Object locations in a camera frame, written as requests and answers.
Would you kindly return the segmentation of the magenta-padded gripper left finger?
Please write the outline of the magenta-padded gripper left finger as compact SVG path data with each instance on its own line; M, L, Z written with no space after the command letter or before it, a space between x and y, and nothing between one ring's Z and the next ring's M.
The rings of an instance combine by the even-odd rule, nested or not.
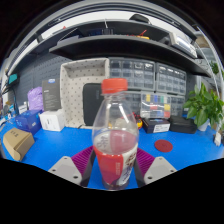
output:
M95 152L90 146L72 157L63 156L49 169L49 172L76 185L87 187L94 160Z

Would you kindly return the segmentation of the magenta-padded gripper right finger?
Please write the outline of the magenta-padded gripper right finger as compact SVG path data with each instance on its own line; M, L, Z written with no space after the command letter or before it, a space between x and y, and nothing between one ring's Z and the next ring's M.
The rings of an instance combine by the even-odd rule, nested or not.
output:
M134 173L139 187L148 185L174 172L176 169L164 157L153 157L146 151L137 149Z

